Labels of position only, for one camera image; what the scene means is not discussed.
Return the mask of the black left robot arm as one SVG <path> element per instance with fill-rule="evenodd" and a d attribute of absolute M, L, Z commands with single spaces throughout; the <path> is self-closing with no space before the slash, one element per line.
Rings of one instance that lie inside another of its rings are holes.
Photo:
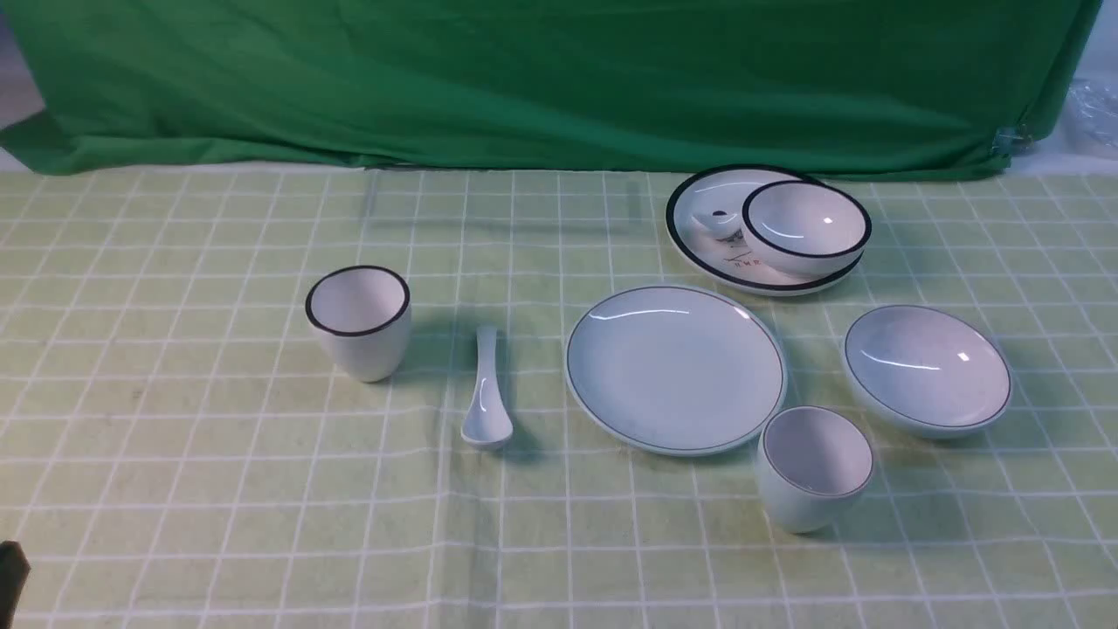
<path fill-rule="evenodd" d="M 31 563 L 25 557 L 23 546 L 12 540 L 1 543 L 0 557 L 1 628 L 11 628 L 25 581 L 31 574 Z"/>

